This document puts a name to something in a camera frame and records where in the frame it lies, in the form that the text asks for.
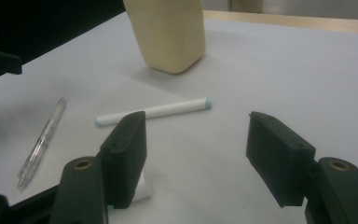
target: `white table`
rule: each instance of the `white table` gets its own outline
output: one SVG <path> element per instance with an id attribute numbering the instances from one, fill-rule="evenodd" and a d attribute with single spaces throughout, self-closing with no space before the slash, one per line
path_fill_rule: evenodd
<path id="1" fill-rule="evenodd" d="M 0 77 L 0 194 L 10 204 L 57 185 L 114 126 L 95 116 L 211 97 L 210 111 L 146 122 L 154 195 L 111 223 L 306 223 L 281 209 L 245 157 L 248 114 L 270 114 L 317 148 L 358 166 L 358 34 L 206 20 L 206 55 L 179 76 L 146 66 L 126 13 Z M 61 98 L 62 120 L 34 180 L 17 172 Z"/>

